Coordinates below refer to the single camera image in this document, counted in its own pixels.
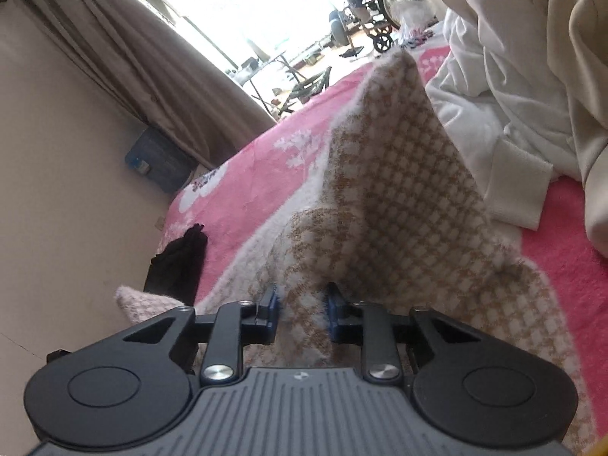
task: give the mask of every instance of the beige curtain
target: beige curtain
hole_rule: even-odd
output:
[[[274,120],[139,0],[15,0],[118,104],[213,168]]]

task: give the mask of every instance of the blue box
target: blue box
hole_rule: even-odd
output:
[[[198,162],[164,133],[148,127],[125,156],[125,162],[157,183],[163,192],[174,193],[190,180]]]

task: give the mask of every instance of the beige wall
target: beige wall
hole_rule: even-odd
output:
[[[35,439],[21,406],[45,355],[127,325],[169,199],[123,162],[144,126],[9,0],[0,4],[0,454]]]

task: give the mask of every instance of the circular pad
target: circular pad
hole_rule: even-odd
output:
[[[168,357],[148,348],[110,354],[91,347],[36,372],[24,406],[40,437],[102,451],[162,432],[191,397],[187,375]]]
[[[527,375],[505,367],[473,370],[464,378],[463,386],[481,404],[501,408],[518,406],[534,394],[534,382]]]
[[[134,373],[120,367],[97,367],[76,374],[68,392],[77,403],[92,408],[108,408],[135,396],[141,382]]]

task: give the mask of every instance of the black cloth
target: black cloth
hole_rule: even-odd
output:
[[[194,305],[207,249],[203,228],[202,224],[195,224],[151,260],[145,292]]]

